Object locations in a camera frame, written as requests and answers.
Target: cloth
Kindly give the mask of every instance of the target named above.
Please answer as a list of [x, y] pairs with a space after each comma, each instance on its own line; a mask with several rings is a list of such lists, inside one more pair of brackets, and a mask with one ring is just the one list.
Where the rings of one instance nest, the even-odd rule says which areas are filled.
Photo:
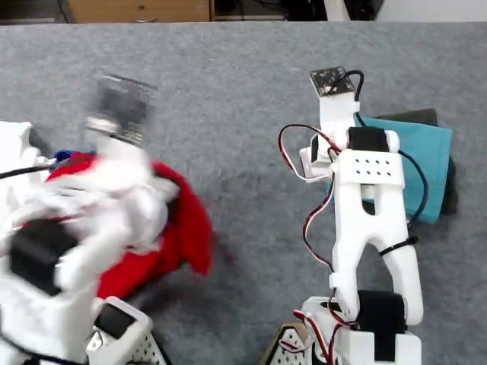
[[[435, 109], [410, 110], [407, 112], [387, 114], [377, 116], [377, 119], [395, 120], [397, 122], [409, 122], [432, 125], [438, 127], [438, 114]], [[457, 213], [458, 191], [457, 191], [457, 167], [454, 159], [450, 155], [448, 161], [447, 181], [444, 188], [443, 204], [441, 205], [441, 215], [453, 215]]]
[[[433, 224], [440, 217], [445, 184], [447, 181], [451, 129], [423, 124], [396, 122], [384, 119], [363, 118], [366, 125], [395, 131], [400, 140], [400, 148], [411, 155], [422, 168], [428, 182], [428, 200], [419, 220]], [[418, 209], [423, 196], [423, 183], [416, 168], [403, 157], [404, 204], [410, 217]]]
[[[92, 154], [70, 155], [71, 159], [83, 157], [89, 160], [60, 167], [53, 171], [47, 181], [89, 169], [96, 158]], [[124, 298], [145, 282], [176, 270], [185, 262], [197, 273], [206, 275], [209, 272], [213, 230], [205, 208], [183, 176], [162, 162], [154, 162], [153, 167], [158, 176], [170, 179], [180, 188], [176, 204], [170, 207], [170, 216], [159, 241], [161, 250], [147, 255], [126, 253], [118, 265], [102, 275], [98, 290], [101, 298]]]

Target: red wire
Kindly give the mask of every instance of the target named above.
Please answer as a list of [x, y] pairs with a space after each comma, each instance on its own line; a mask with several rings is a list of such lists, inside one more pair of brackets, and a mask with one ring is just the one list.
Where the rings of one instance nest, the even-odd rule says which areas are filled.
[[333, 329], [332, 337], [329, 340], [329, 357], [327, 358], [329, 364], [333, 364], [333, 345], [335, 344], [335, 335], [342, 326], [343, 325], [341, 325], [340, 323], [337, 323], [335, 325], [335, 328]]
[[303, 241], [304, 241], [304, 244], [306, 245], [307, 249], [311, 252], [311, 255], [313, 255], [314, 258], [316, 260], [318, 260], [319, 262], [327, 265], [329, 267], [329, 269], [331, 270], [331, 272], [333, 272], [332, 263], [330, 261], [328, 261], [327, 259], [325, 259], [324, 257], [322, 257], [318, 252], [316, 252], [314, 250], [312, 245], [310, 245], [309, 241], [307, 240], [307, 231], [310, 228], [310, 224], [311, 224], [311, 221], [314, 219], [314, 216], [316, 214], [320, 213], [322, 211], [322, 209], [324, 209], [329, 204], [329, 202], [331, 201], [332, 196], [333, 196], [334, 184], [335, 184], [335, 175], [333, 174], [332, 175], [332, 182], [329, 186], [328, 194], [326, 195], [325, 199], [320, 204], [320, 206], [318, 208], [314, 209], [311, 213], [309, 213], [309, 215], [307, 216], [306, 221], [304, 222], [304, 225], [303, 225]]
[[286, 126], [284, 126], [281, 131], [279, 132], [279, 137], [278, 137], [278, 144], [279, 144], [279, 150], [281, 151], [281, 154], [282, 154], [282, 157], [284, 158], [284, 160], [286, 161], [287, 165], [292, 168], [292, 165], [290, 164], [290, 161], [288, 159], [288, 157], [284, 154], [283, 150], [284, 150], [284, 147], [283, 147], [283, 142], [282, 142], [282, 136], [284, 134], [284, 131], [288, 128], [291, 128], [291, 127], [298, 127], [298, 128], [307, 128], [307, 129], [311, 129], [312, 131], [314, 131], [315, 133], [317, 133], [320, 137], [324, 138], [328, 143], [329, 145], [331, 146], [331, 148], [336, 152], [336, 153], [339, 153], [341, 152], [342, 150], [335, 144], [335, 142], [332, 141], [332, 139], [330, 137], [328, 137], [327, 135], [325, 135], [322, 131], [320, 131], [318, 128], [314, 128], [310, 125], [305, 125], [305, 124], [288, 124]]
[[315, 335], [317, 335], [317, 340], [318, 340], [318, 344], [320, 345], [321, 352], [323, 352], [323, 356], [325, 357], [325, 359], [328, 359], [328, 351], [326, 351], [326, 344], [323, 340], [323, 336], [321, 335], [321, 331], [318, 328], [315, 321], [313, 321], [311, 318], [307, 318], [304, 315], [304, 313], [300, 312], [299, 310], [295, 310], [293, 314], [296, 316], [296, 318], [300, 319], [302, 322], [307, 320], [311, 324], [311, 327], [313, 327], [313, 331]]

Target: white plastic part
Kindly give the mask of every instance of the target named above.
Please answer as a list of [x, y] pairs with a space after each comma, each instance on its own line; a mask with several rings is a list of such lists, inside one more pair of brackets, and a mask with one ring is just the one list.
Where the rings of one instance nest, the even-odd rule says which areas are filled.
[[152, 321], [149, 317], [115, 297], [107, 298], [105, 303], [121, 309], [135, 321], [118, 340], [94, 327], [94, 333], [86, 347], [90, 365], [125, 365], [129, 361], [166, 365], [161, 350], [152, 337]]
[[[317, 137], [315, 161], [311, 162], [313, 139], [311, 146], [301, 149], [299, 154], [307, 178], [326, 176], [323, 180], [330, 181], [331, 173], [335, 173], [336, 243], [333, 247], [334, 272], [330, 275], [329, 285], [336, 289], [334, 300], [342, 309], [340, 316], [353, 321], [360, 310], [356, 270], [365, 245], [370, 243], [381, 252], [409, 236], [403, 198], [403, 165], [398, 154], [399, 136], [386, 131], [390, 150], [387, 153], [347, 149], [348, 129], [355, 126], [353, 115], [359, 108], [353, 93], [329, 97], [318, 94], [320, 129], [342, 152], [331, 163], [328, 142]], [[373, 201], [375, 215], [365, 212], [364, 199]], [[394, 292], [403, 297], [406, 324], [418, 325], [423, 317], [423, 302], [415, 249], [403, 246], [383, 255], [383, 259], [391, 273]], [[327, 297], [311, 297], [302, 306], [302, 312], [317, 322], [329, 344], [336, 320], [327, 308], [321, 306], [327, 301]], [[315, 348], [315, 352], [320, 352], [319, 346]], [[374, 361], [373, 333], [341, 328], [336, 335], [335, 349], [333, 363], [338, 359], [338, 364], [379, 365]], [[311, 348], [307, 350], [307, 365], [311, 365], [311, 351]], [[420, 365], [421, 357], [421, 340], [407, 332], [396, 335], [395, 362], [380, 364]]]
[[[39, 149], [30, 146], [31, 128], [29, 122], [0, 121], [0, 173], [49, 163]], [[11, 229], [10, 214], [31, 197], [48, 175], [45, 170], [0, 180], [0, 236]]]
[[[328, 297], [311, 297], [302, 306], [302, 311], [311, 316], [318, 324], [325, 341], [329, 344], [336, 321], [329, 310], [321, 306]], [[410, 332], [396, 335], [395, 362], [376, 362], [374, 359], [374, 334], [371, 332], [352, 331], [342, 327], [336, 333], [333, 360], [339, 359], [346, 365], [421, 365], [421, 340]]]
[[[63, 291], [49, 296], [12, 274], [9, 257], [0, 259], [2, 334], [29, 351], [79, 363], [86, 358], [87, 338], [100, 308], [96, 300], [100, 276], [126, 251], [158, 248], [154, 240], [166, 224], [166, 203], [177, 191], [169, 182], [154, 182], [142, 150], [106, 138], [99, 141], [112, 148], [100, 146], [103, 155], [93, 169], [41, 184], [37, 194], [11, 215], [15, 227], [35, 218], [74, 215], [62, 223], [80, 243], [59, 258], [54, 272]], [[8, 248], [8, 239], [2, 246]], [[128, 337], [111, 347], [116, 356], [129, 359], [150, 332], [148, 318], [116, 299], [112, 303], [140, 318]], [[0, 341], [0, 365], [23, 360], [23, 354]]]
[[[30, 351], [83, 363], [84, 346], [92, 326], [91, 304], [96, 293], [97, 281], [92, 281], [75, 293], [51, 297], [11, 274], [8, 257], [2, 257], [2, 334]], [[19, 365], [26, 359], [0, 341], [0, 365]]]
[[[379, 252], [408, 238], [404, 208], [401, 156], [395, 153], [345, 150], [333, 164], [336, 175], [336, 243], [330, 285], [348, 320], [359, 311], [356, 269], [367, 243]], [[374, 187], [375, 215], [362, 207], [363, 185]], [[415, 249], [404, 246], [387, 253], [394, 291], [401, 294], [406, 324], [417, 325], [423, 316], [422, 292]]]

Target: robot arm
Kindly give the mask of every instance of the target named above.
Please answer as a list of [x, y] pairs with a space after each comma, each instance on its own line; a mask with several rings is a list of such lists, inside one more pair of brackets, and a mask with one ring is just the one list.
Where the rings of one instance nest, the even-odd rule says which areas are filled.
[[[330, 143], [316, 134], [310, 147], [300, 150], [300, 157], [308, 182], [321, 179], [334, 184], [330, 191], [334, 192], [336, 243], [329, 277], [333, 296], [311, 297], [298, 312], [312, 330], [316, 348], [325, 353], [324, 342], [335, 348], [333, 363], [338, 358], [351, 365], [381, 361], [418, 365], [421, 341], [406, 326], [422, 321], [423, 303], [404, 208], [399, 138], [392, 131], [355, 127], [359, 104], [347, 74], [343, 68], [310, 73], [320, 100], [320, 131], [333, 140], [337, 156], [328, 154]], [[374, 211], [365, 211], [364, 200], [373, 204]], [[394, 293], [357, 288], [356, 270], [368, 243], [384, 259]], [[379, 316], [381, 310], [389, 318]], [[385, 322], [390, 325], [381, 328]], [[344, 328], [335, 337], [340, 326]]]

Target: motion-blurred robot arm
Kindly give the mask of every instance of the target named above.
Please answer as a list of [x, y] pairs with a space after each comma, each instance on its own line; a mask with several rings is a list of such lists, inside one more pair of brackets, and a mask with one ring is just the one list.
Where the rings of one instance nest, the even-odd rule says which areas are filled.
[[[307, 363], [419, 365], [421, 341], [407, 328], [422, 321], [422, 292], [404, 207], [399, 138], [392, 131], [355, 127], [359, 104], [349, 75], [357, 72], [310, 73], [320, 99], [320, 130], [300, 156], [307, 181], [327, 181], [329, 200], [334, 197], [333, 294], [311, 297], [295, 314], [315, 344]], [[364, 200], [373, 202], [374, 211], [365, 211]], [[368, 243], [386, 263], [393, 293], [358, 290], [356, 270]]]
[[[103, 81], [109, 86], [102, 85], [87, 123], [96, 159], [80, 173], [44, 183], [13, 214], [0, 268], [0, 365], [29, 358], [85, 363], [87, 354], [93, 365], [122, 365], [151, 330], [148, 317], [126, 303], [109, 298], [103, 306], [97, 288], [127, 251], [159, 248], [178, 188], [154, 175], [140, 146], [148, 106], [143, 87], [113, 76]], [[96, 323], [106, 343], [88, 351]]]

